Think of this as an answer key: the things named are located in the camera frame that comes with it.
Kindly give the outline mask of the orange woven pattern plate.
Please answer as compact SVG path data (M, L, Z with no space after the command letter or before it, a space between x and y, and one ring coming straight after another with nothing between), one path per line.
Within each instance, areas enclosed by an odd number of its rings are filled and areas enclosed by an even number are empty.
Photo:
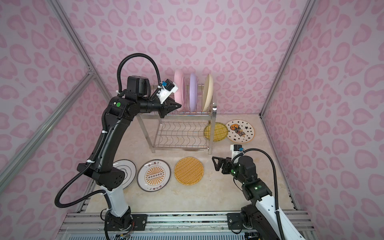
M204 166L196 158L186 157L177 162L174 174L176 180L186 186L197 184L204 175Z

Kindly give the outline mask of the white plate orange sunburst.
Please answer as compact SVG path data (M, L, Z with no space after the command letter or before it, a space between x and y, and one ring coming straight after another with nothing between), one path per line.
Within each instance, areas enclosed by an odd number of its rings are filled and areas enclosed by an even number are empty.
M171 168L163 160L155 159L145 163L137 174L137 183L145 192L156 192L164 188L171 178Z

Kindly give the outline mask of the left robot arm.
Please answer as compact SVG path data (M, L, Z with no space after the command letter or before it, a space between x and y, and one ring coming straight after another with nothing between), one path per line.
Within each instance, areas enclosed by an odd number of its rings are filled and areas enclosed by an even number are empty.
M161 82L151 92L149 79L130 76L127 88L119 89L102 113L102 132L89 159L79 164L80 175L93 179L100 190L90 194L103 194L108 208L104 217L104 230L130 231L134 228L131 209L124 200L122 183L125 173L113 166L120 142L134 118L140 113L157 112L161 118L181 108L170 96L178 86L171 80Z

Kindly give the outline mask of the white plate black rim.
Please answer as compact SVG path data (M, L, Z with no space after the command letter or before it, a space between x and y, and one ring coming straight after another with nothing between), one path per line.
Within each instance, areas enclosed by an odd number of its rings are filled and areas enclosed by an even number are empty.
M136 177L136 165L130 160L119 160L114 162L113 166L125 173L125 177L121 186L123 189L126 189Z

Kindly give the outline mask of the aluminium frame profile left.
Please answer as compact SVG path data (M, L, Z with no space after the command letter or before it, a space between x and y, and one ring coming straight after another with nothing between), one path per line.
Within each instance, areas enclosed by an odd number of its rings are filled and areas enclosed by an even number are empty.
M84 61L88 72L82 80L74 86L70 93L53 111L53 113L39 126L32 137L26 142L25 145L23 145L23 148L21 148L21 150L11 159L11 163L8 164L5 170L1 173L1 193L3 193L11 184L14 178L19 174L24 165L30 159L32 154L41 146L50 132L56 127L59 121L68 112L69 108L75 103L91 82L96 82L106 100L112 97L95 65L92 63L91 57L87 52L85 45L76 33L70 18L60 1L47 1L47 3L51 6L56 17L58 17L63 29L66 31L81 59Z

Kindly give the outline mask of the white star cartoon plate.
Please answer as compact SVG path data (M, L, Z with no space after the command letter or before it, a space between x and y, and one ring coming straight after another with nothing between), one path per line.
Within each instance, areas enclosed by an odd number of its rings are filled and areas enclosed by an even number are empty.
M245 120L231 120L225 124L227 138L237 144L249 143L255 137L255 128Z

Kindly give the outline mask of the purple plate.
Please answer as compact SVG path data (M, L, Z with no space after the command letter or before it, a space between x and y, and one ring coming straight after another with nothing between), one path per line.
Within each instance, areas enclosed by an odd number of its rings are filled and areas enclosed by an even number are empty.
M190 111L197 110L198 79L195 73L190 75Z

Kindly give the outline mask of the cream beige plate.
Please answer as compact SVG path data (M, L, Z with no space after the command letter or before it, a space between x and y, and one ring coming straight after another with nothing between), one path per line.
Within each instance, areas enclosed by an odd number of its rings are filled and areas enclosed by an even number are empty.
M208 112L213 99L214 93L214 78L211 74L208 74L204 84L203 95L202 95L202 111Z

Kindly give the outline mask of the pink plate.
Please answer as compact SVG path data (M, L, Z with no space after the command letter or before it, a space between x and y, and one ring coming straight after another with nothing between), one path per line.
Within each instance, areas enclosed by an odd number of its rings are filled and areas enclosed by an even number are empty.
M186 84L185 76L182 70L175 70L174 83L178 87L178 90L174 93L175 101L178 104L181 104L182 108L184 108L186 101Z

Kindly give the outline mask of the aluminium frame profile right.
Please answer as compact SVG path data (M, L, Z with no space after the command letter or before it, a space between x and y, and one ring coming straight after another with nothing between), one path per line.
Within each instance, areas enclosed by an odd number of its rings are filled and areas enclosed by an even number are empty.
M318 2L316 0L310 0L306 2L306 5L304 7L303 13L301 17L299 18L299 22L295 30L293 31L292 37L289 41L288 47L285 50L285 54L283 55L282 61L279 65L278 71L274 77L274 80L272 82L271 88L268 92L266 101L261 109L261 112L259 114L260 118L263 119L263 117L266 115L266 111L268 109L268 106L270 105L270 102L272 100L272 97L278 87L278 84L280 80L282 79L282 76L286 70L286 68L289 65L289 62L294 54L294 51L300 42L300 39L302 35L305 32L305 29L310 21L310 18L313 15L313 12L316 10L316 7L318 6Z

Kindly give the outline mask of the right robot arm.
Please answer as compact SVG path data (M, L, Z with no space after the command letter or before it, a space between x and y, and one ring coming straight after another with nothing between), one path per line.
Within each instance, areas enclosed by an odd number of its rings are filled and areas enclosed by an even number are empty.
M215 170L233 176L242 184L242 193L251 204L240 213L227 214L228 228L234 234L244 229L257 231L264 240L303 240L303 235L288 219L278 204L278 199L258 177L256 165L249 156L242 156L236 163L231 158L212 157Z

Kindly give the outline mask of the green yellow woven plate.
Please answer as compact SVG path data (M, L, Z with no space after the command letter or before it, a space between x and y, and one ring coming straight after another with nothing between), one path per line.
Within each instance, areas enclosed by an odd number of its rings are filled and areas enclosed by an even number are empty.
M203 136L204 138L206 138L207 140L210 140L210 136L211 136L211 124L208 124L205 128L204 128L204 132L203 132ZM214 142L219 142L219 141L222 141L224 140L227 136L228 136L228 128L226 127L226 125L224 125L223 123L215 123L215 129L214 129Z

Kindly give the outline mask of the stainless steel dish rack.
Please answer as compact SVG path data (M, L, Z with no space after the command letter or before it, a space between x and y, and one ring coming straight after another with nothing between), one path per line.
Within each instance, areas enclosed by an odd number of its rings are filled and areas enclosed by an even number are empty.
M152 153L156 151L207 151L212 154L218 106L215 97L207 111L174 111L163 119L158 113L137 116Z

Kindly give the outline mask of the aluminium frame profile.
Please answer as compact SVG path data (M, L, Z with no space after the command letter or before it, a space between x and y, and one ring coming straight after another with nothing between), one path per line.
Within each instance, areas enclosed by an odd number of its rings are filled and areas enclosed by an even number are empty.
M41 146L50 132L56 127L59 121L68 112L69 108L75 103L91 82L96 82L106 100L112 97L95 65L92 63L91 57L87 52L85 45L76 33L70 18L60 1L47 1L47 3L51 6L56 17L58 17L63 29L66 31L81 59L84 61L88 72L82 80L74 86L70 93L53 111L53 113L39 126L32 137L26 142L25 145L23 145L23 148L21 148L21 150L11 159L11 163L8 164L5 170L1 173L1 193L3 193L11 184L14 178L19 174L24 165L30 159L32 154Z
M316 0L310 0L306 2L306 5L304 7L303 13L301 17L299 18L299 22L295 30L293 31L292 37L289 41L288 47L285 50L285 54L283 55L282 61L279 65L278 71L274 77L274 80L272 82L271 88L268 92L266 101L261 109L261 112L259 114L260 118L263 119L263 117L266 115L266 111L268 109L268 106L270 105L270 102L272 100L272 97L278 87L278 84L280 80L282 79L282 76L286 70L286 68L289 65L289 62L294 54L294 51L300 42L300 39L302 35L305 32L305 29L310 21L310 18L313 15L313 12L316 10L316 7L318 6L318 2Z

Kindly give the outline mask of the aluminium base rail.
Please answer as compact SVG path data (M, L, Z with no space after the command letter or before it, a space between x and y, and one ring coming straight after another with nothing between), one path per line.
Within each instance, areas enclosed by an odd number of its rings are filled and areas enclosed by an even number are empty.
M79 235L101 239L135 239L146 234L160 239L196 239L205 234L225 235L227 239L316 240L315 228L306 211L276 210L276 201L266 196L261 203L240 211L127 213L126 225L106 211L67 214L57 238Z

